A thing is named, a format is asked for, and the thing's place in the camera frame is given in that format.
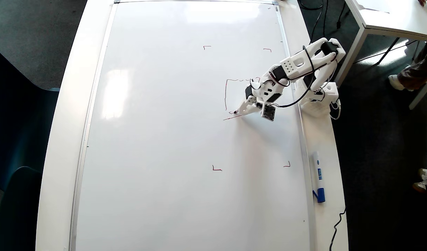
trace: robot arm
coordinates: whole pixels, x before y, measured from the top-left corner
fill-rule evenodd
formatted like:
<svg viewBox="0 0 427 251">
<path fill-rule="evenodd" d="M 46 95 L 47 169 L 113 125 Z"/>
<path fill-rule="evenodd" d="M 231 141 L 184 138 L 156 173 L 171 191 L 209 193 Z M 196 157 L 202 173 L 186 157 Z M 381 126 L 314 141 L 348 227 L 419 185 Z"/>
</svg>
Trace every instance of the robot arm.
<svg viewBox="0 0 427 251">
<path fill-rule="evenodd" d="M 262 117 L 273 121 L 275 114 L 273 103 L 282 95 L 285 87 L 314 73 L 315 80 L 306 89 L 305 94 L 309 90 L 313 92 L 321 90 L 323 83 L 331 77 L 337 63 L 344 56 L 345 51 L 337 39 L 331 38 L 328 41 L 321 38 L 315 41 L 279 64 L 274 64 L 259 82 L 251 80 L 245 89 L 245 100 L 234 113 L 246 115 L 261 111 Z"/>
</svg>

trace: white table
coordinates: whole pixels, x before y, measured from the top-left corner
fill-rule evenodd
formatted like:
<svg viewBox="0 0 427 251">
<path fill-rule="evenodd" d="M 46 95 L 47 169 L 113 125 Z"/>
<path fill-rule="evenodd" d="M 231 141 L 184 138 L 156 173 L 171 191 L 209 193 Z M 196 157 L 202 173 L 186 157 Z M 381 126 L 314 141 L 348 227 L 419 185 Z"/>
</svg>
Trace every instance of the white table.
<svg viewBox="0 0 427 251">
<path fill-rule="evenodd" d="M 78 27 L 51 127 L 38 209 L 36 250 L 68 250 L 76 171 L 89 115 L 97 62 L 112 0 L 89 0 Z M 308 33 L 296 1 L 280 2 L 290 53 L 309 44 Z M 307 149 L 319 151 L 326 172 L 326 202 L 315 203 L 317 250 L 327 250 L 334 224 L 345 208 L 341 172 L 330 118 L 303 115 Z M 334 250 L 348 249 L 346 217 L 338 226 Z"/>
<path fill-rule="evenodd" d="M 368 34 L 427 41 L 427 4 L 422 7 L 417 0 L 378 0 L 384 1 L 390 10 L 386 13 L 364 9 L 357 0 L 345 1 L 359 25 L 359 32 L 337 73 L 335 81 L 338 86 L 343 83 Z M 412 102 L 410 109 L 419 99 Z"/>
</svg>

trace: gray floor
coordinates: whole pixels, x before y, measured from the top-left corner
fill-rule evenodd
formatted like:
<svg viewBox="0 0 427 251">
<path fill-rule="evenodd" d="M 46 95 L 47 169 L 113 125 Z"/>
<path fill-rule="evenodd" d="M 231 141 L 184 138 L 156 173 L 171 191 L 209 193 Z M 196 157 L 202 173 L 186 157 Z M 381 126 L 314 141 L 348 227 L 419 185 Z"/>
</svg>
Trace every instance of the gray floor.
<svg viewBox="0 0 427 251">
<path fill-rule="evenodd" d="M 321 3 L 303 1 L 309 7 Z M 34 84 L 60 87 L 85 2 L 0 1 L 0 52 Z M 329 0 L 325 37 L 339 39 L 348 51 L 358 27 L 349 13 L 336 29 L 342 3 Z M 319 11 L 302 10 L 309 32 Z M 322 25 L 323 15 L 313 40 L 323 36 Z M 368 36 L 358 57 L 382 51 L 393 40 Z M 411 62 L 415 45 L 376 67 L 371 60 L 354 64 L 339 90 L 342 116 L 333 124 L 352 251 L 427 250 L 427 196 L 411 188 L 419 181 L 418 168 L 427 168 L 427 95 L 410 111 L 416 92 L 393 90 L 386 78 Z"/>
</svg>

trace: white shoe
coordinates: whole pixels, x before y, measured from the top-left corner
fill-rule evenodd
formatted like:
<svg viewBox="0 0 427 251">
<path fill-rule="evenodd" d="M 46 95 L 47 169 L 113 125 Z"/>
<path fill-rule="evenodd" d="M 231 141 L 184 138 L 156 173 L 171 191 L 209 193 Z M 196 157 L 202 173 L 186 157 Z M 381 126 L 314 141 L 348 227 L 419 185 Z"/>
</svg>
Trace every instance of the white shoe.
<svg viewBox="0 0 427 251">
<path fill-rule="evenodd" d="M 418 183 L 413 183 L 412 187 L 418 192 L 427 193 L 427 176 L 422 175 L 421 177 L 423 181 Z"/>
<path fill-rule="evenodd" d="M 400 90 L 400 91 L 402 91 L 402 90 L 406 89 L 406 88 L 401 84 L 401 82 L 398 80 L 398 75 L 390 75 L 390 76 L 388 76 L 388 81 L 390 81 L 390 85 L 391 85 L 393 88 L 395 88 L 396 90 Z"/>
<path fill-rule="evenodd" d="M 420 168 L 420 169 L 418 170 L 418 175 L 419 175 L 420 177 L 422 177 L 422 175 L 427 176 L 427 169 Z"/>
</svg>

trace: dark blue chair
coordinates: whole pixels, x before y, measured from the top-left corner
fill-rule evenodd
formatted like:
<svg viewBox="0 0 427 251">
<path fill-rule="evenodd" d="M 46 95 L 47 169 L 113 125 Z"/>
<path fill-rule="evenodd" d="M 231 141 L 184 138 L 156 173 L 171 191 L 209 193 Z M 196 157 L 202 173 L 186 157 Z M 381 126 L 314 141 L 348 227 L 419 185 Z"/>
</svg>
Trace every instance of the dark blue chair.
<svg viewBox="0 0 427 251">
<path fill-rule="evenodd" d="M 35 250 L 41 173 L 18 168 L 0 204 L 0 251 Z"/>
<path fill-rule="evenodd" d="M 32 84 L 0 54 L 0 189 L 21 166 L 43 171 L 59 92 Z"/>
</svg>

